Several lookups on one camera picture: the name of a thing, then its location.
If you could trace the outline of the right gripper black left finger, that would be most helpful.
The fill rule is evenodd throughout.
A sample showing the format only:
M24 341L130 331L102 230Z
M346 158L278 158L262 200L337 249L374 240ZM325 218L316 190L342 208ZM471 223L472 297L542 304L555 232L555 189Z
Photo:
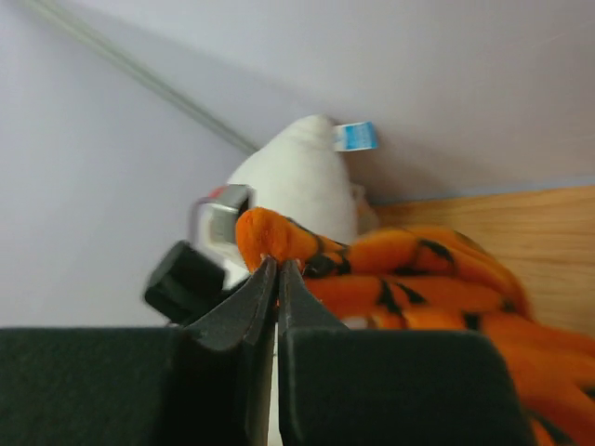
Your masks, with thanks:
M263 445L277 267L188 327L1 333L5 445Z

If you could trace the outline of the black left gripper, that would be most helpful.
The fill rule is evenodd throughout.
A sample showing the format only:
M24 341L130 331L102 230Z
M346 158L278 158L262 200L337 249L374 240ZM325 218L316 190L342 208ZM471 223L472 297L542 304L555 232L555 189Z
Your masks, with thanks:
M222 267L187 241L178 241L153 269L143 299L170 322L184 324L225 299L224 280Z

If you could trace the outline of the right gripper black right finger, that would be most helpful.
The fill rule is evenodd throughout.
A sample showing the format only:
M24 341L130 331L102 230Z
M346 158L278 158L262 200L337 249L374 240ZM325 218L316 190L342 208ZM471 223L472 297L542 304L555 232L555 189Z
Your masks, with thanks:
M281 272L279 426L286 445L532 445L505 362L464 331L352 330Z

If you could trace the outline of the orange flower-pattern pillowcase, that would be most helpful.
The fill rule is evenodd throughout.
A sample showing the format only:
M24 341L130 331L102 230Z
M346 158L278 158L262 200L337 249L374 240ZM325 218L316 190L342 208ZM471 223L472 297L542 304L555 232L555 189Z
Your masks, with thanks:
M446 227L384 228L343 244L271 209L235 225L250 271L294 260L307 289L338 319L380 329L445 329L487 336L503 355L541 445L594 441L594 340L532 315L517 277Z

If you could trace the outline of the white pillow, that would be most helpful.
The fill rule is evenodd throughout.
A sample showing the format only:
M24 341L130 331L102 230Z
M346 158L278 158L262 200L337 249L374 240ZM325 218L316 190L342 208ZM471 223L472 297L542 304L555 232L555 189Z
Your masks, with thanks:
M288 216L303 227L349 244L379 227L363 186L350 180L335 151L334 123L309 115L286 127L228 178L246 185L252 204Z

